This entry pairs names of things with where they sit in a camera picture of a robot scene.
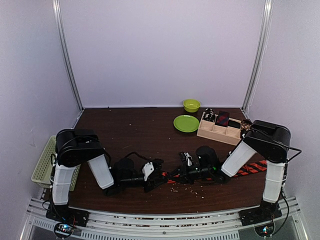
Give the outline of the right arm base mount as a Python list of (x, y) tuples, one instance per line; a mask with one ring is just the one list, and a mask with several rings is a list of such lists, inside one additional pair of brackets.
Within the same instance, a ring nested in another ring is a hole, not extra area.
[(256, 225), (270, 222), (282, 216), (278, 202), (270, 203), (262, 200), (258, 207), (244, 209), (239, 213), (242, 226)]

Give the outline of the red navy striped tie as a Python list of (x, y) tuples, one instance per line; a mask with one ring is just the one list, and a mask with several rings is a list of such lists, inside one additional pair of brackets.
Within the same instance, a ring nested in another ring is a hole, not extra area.
[(252, 174), (265, 172), (267, 170), (267, 161), (260, 160), (247, 163), (242, 166), (234, 175), (229, 176), (222, 170), (222, 164), (208, 164), (200, 166), (199, 164), (187, 166), (183, 163), (171, 172), (162, 173), (168, 183), (194, 184), (196, 181), (213, 181), (218, 184), (228, 183), (232, 177), (242, 177)]

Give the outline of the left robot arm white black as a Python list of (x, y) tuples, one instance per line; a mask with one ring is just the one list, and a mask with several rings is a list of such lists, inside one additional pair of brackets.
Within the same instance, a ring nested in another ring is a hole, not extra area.
[(89, 129), (63, 129), (56, 135), (54, 175), (52, 183), (52, 213), (61, 222), (72, 218), (69, 203), (69, 190), (72, 176), (77, 166), (87, 163), (98, 186), (106, 196), (113, 196), (126, 188), (143, 188), (148, 193), (168, 182), (162, 170), (162, 159), (145, 159), (140, 170), (130, 156), (140, 159), (144, 156), (131, 152), (109, 166), (111, 156), (101, 144), (98, 136)]

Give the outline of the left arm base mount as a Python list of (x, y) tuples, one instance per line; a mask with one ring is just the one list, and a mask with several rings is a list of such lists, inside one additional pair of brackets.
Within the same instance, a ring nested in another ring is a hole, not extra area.
[(50, 202), (46, 218), (76, 227), (86, 227), (90, 213), (86, 210), (70, 208), (68, 204), (56, 205)]

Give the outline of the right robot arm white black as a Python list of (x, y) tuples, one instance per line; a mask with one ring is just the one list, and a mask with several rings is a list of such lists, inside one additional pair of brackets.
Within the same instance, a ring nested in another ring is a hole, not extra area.
[(276, 212), (274, 204), (279, 199), (285, 180), (290, 140), (291, 132), (285, 126), (255, 120), (224, 162), (220, 162), (213, 148), (203, 145), (195, 151), (198, 165), (184, 162), (169, 173), (168, 178), (183, 184), (193, 184), (200, 179), (212, 179), (216, 183), (224, 184), (255, 154), (259, 154), (266, 160), (262, 195), (265, 203), (257, 208), (256, 216), (259, 220), (266, 221)]

